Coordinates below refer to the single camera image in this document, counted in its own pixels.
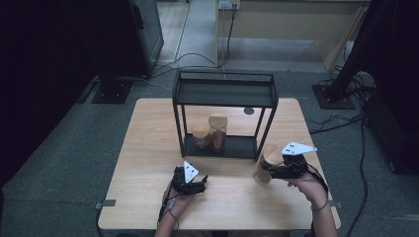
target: black cable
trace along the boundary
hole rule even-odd
[[[333,70],[329,71],[329,79],[327,79],[327,80],[320,80],[320,81],[317,82],[317,85],[324,85],[324,86],[331,85],[336,80],[336,78],[337,78],[337,77],[334,77],[333,76],[333,73],[336,72],[336,71],[337,72],[340,72],[341,70],[342,70],[342,66],[335,65],[333,67]]]
[[[161,76],[161,75],[163,75],[163,74],[169,73],[169,72],[171,72],[171,71],[176,71],[176,70],[178,70],[178,69],[182,69],[182,68],[210,68],[210,69],[216,69],[216,68],[218,68],[218,67],[210,67],[210,66],[182,66],[182,67],[176,67],[176,68],[172,68],[172,69],[170,69],[170,70],[167,70],[167,71],[165,71],[165,72],[162,72],[162,73],[160,73],[160,74],[157,74],[157,75],[151,76],[149,79],[153,79],[153,78],[159,77],[159,76]]]
[[[354,220],[352,221],[351,226],[349,227],[349,230],[346,234],[347,237],[349,237],[352,233],[352,230],[355,227],[355,224],[358,221],[358,218],[361,216],[361,213],[363,212],[364,206],[367,202],[368,199],[368,183],[367,183],[367,178],[364,174],[364,159],[365,159],[365,154],[366,154],[366,141],[365,141],[365,132],[364,132],[364,124],[365,124],[365,119],[363,119],[363,122],[361,123],[361,140],[362,140],[362,156],[361,156],[361,162],[360,162],[360,173],[361,173],[361,178],[363,180],[363,185],[364,185],[364,197],[363,197],[363,201],[361,203],[361,206],[358,210],[357,215],[355,216]]]
[[[179,220],[178,220],[178,218],[176,218],[176,216],[173,215],[172,210],[171,210],[171,207],[168,210],[164,211],[164,209],[166,208],[167,202],[169,200],[173,199],[173,198],[176,198],[179,195],[179,194],[177,194],[177,195],[175,195],[173,197],[169,197],[170,196],[170,193],[172,192],[172,189],[173,189],[173,183],[172,182],[170,182],[169,191],[167,192],[167,195],[164,198],[163,203],[162,203],[162,205],[160,207],[160,213],[158,215],[157,226],[160,224],[160,220],[163,218],[163,216],[165,214],[167,214],[167,212],[170,212],[170,214],[172,215],[172,217],[176,220],[176,222],[178,224],[178,228],[179,228]]]
[[[376,88],[374,87],[358,87],[355,90],[347,92],[347,95],[353,95],[353,94],[356,94],[357,92],[368,92],[368,91],[375,91],[375,90]]]
[[[172,210],[169,210],[170,215],[172,215],[172,217],[175,219],[176,221],[176,229],[179,229],[179,219],[172,213]]]
[[[160,71],[161,69],[163,69],[163,68],[165,68],[165,67],[169,66],[169,65],[170,65],[170,64],[172,64],[172,63],[178,62],[178,61],[180,61],[183,57],[185,57],[185,56],[189,56],[189,55],[197,55],[197,56],[201,56],[201,57],[203,57],[204,59],[206,59],[207,61],[209,61],[210,63],[212,63],[213,65],[215,65],[215,62],[213,62],[213,61],[212,61],[212,60],[210,60],[209,58],[207,58],[207,57],[203,56],[202,54],[195,53],[195,52],[189,52],[189,53],[185,53],[185,54],[183,54],[182,56],[180,56],[178,59],[174,60],[173,62],[169,62],[169,63],[167,63],[167,64],[165,64],[165,65],[163,65],[163,66],[159,67],[157,70],[155,70],[155,71],[154,71],[154,73],[157,73],[157,72],[158,72],[158,71]]]
[[[237,12],[237,6],[234,4],[234,5],[233,5],[233,10],[232,10],[232,13],[231,13],[231,25],[230,25],[230,30],[229,30],[229,32],[228,32],[228,38],[227,38],[227,53],[226,53],[226,55],[225,55],[225,58],[224,58],[224,59],[223,59],[223,61],[221,62],[221,64],[217,66],[218,68],[219,68],[219,67],[224,66],[224,65],[227,63],[228,58],[229,58],[229,56],[230,56],[230,40],[231,40],[231,33],[232,33],[232,31],[233,31],[234,18],[235,18],[235,14],[236,14],[236,12]]]
[[[354,122],[356,122],[356,121],[359,121],[359,120],[361,120],[361,119],[364,119],[364,118],[357,118],[357,119],[355,119],[355,120],[348,121],[348,122],[347,122],[347,123],[345,123],[345,124],[337,125],[337,126],[330,127],[330,128],[327,128],[327,129],[322,129],[322,130],[311,131],[311,132],[310,132],[310,134],[315,134],[315,133],[320,133],[320,132],[324,132],[324,131],[329,131],[329,130],[333,130],[333,129],[336,129],[336,128],[340,128],[340,127],[343,127],[343,126],[349,125],[349,124],[351,124],[351,123],[354,123]]]
[[[307,169],[307,173],[310,174],[324,189],[326,192],[326,198],[329,199],[329,187],[326,185],[326,182],[324,182],[324,178],[320,175],[318,170],[314,168],[314,166],[307,164],[307,166],[311,167],[315,172],[311,172]]]
[[[389,56],[389,55],[390,55],[390,53],[391,53],[391,50],[392,50],[392,48],[393,48],[393,44],[394,44],[394,37],[395,37],[395,20],[396,20],[396,16],[397,16],[398,2],[399,2],[399,0],[397,0],[397,2],[395,3],[395,7],[394,7],[393,19],[392,19],[392,32],[391,32],[391,36],[390,36],[390,43],[389,43],[389,47],[388,47],[388,49],[386,50],[386,54],[385,54],[385,56],[382,58],[382,61],[381,61],[380,63],[378,63],[376,66],[373,66],[373,67],[371,67],[371,68],[369,68],[369,69],[367,69],[367,70],[363,70],[363,71],[365,71],[365,72],[372,71],[372,70],[374,70],[374,69],[378,68],[379,66],[381,66],[381,65],[382,65],[382,63],[383,63],[383,62],[385,62],[385,61],[387,60],[388,56]],[[345,82],[348,82],[348,81],[350,81],[350,80],[353,80],[353,79],[357,76],[357,74],[356,74],[356,75],[353,75],[353,76],[350,76],[350,77],[348,77],[348,78],[346,78],[344,81],[345,81]]]
[[[309,133],[310,133],[310,134],[315,134],[315,133],[320,133],[320,132],[323,132],[323,131],[329,131],[329,130],[333,130],[333,129],[336,129],[336,128],[340,128],[340,127],[346,126],[346,125],[348,125],[348,124],[351,124],[351,123],[353,123],[353,122],[355,122],[355,121],[358,121],[358,120],[360,120],[360,119],[363,119],[363,118],[364,118],[364,116],[363,116],[362,114],[359,114],[359,115],[357,115],[357,116],[355,116],[355,117],[353,117],[353,118],[345,118],[345,117],[343,117],[343,116],[336,115],[336,116],[330,116],[330,117],[329,117],[329,119],[324,120],[323,122],[318,122],[318,121],[315,121],[315,120],[310,119],[310,118],[306,119],[306,121],[311,121],[311,122],[314,122],[314,123],[317,123],[317,124],[319,124],[319,125],[320,125],[320,128],[319,128],[319,129],[317,129],[317,130],[310,130],[310,131],[309,131]],[[347,121],[347,123],[344,123],[344,124],[341,124],[341,125],[338,125],[338,126],[334,126],[334,127],[330,127],[330,128],[327,128],[327,129],[322,129],[322,128],[323,128],[323,126],[324,126],[327,122],[332,121],[332,120],[334,120],[334,119],[341,119],[341,120],[345,120],[345,121]]]

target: black cabinet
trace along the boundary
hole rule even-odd
[[[163,46],[155,0],[60,0],[99,76],[149,77]]]
[[[0,188],[96,75],[63,15],[53,0],[0,1]]]
[[[373,76],[377,88],[365,94],[363,110],[391,171],[399,174],[419,172],[417,9],[419,2],[413,0],[372,1],[348,60],[328,91],[330,101],[343,99],[354,92],[347,87],[358,72]]]

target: brown object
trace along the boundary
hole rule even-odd
[[[267,162],[271,165],[281,165],[284,160],[281,155],[280,148],[272,145],[266,146],[262,152],[262,157],[258,162],[256,171],[253,174],[253,177],[257,182],[260,184],[268,184],[272,180],[272,177],[269,171],[266,171],[262,168],[261,162]]]
[[[211,148],[214,152],[222,152],[225,149],[227,123],[228,119],[223,114],[213,114],[209,117]]]
[[[199,123],[192,127],[192,135],[194,144],[201,149],[205,149],[211,145],[210,126],[205,123]]]

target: wooden table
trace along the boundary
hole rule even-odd
[[[218,0],[215,1],[215,35],[227,38],[231,10],[223,20]],[[241,0],[231,37],[313,40],[326,70],[331,71],[348,40],[355,39],[369,3],[370,0]]]
[[[208,120],[213,113],[228,116],[227,133],[254,133],[258,111],[247,116],[241,108],[187,107],[188,125]],[[312,145],[304,117],[295,99],[279,99],[266,145],[286,146],[290,141]],[[309,164],[322,174],[314,152]],[[252,159],[185,157],[200,174],[209,175],[207,189],[196,195],[180,219],[180,229],[309,229],[310,203],[296,188],[281,180],[260,185],[253,178]],[[163,193],[176,166],[183,165],[171,99],[140,99],[135,105],[99,226],[105,230],[155,229]],[[341,223],[336,209],[337,227]]]

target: metal stand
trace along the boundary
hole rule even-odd
[[[345,98],[336,102],[329,102],[327,89],[329,86],[323,85],[312,85],[311,88],[314,91],[314,95],[317,98],[318,105],[321,109],[345,109],[345,110],[354,110],[355,106],[352,103],[351,99]]]
[[[132,81],[102,80],[92,104],[124,104],[131,86]]]
[[[279,96],[274,74],[271,73],[178,69],[172,99],[182,157],[185,155],[235,157],[256,161],[261,154],[277,110]],[[194,144],[194,137],[188,132],[186,106],[261,108],[261,113],[253,136],[228,134],[225,140],[225,150],[217,153],[200,149]],[[181,108],[184,132],[181,130],[178,107]],[[271,109],[271,112],[258,146],[256,138],[266,109]]]

